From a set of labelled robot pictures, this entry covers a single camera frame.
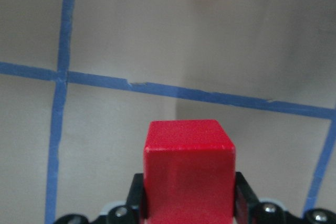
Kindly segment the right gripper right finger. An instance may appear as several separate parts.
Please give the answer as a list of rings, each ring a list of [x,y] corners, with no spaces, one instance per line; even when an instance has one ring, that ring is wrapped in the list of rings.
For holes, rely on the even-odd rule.
[[[335,224],[335,213],[327,209],[310,209],[297,217],[277,203],[259,200],[241,172],[235,175],[234,218],[238,224]]]

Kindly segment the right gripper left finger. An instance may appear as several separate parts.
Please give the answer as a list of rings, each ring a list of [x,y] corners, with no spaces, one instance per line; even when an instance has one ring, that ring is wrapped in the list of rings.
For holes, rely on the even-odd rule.
[[[136,173],[125,201],[106,204],[99,216],[93,220],[82,214],[67,214],[55,223],[144,223],[144,188],[143,174]]]

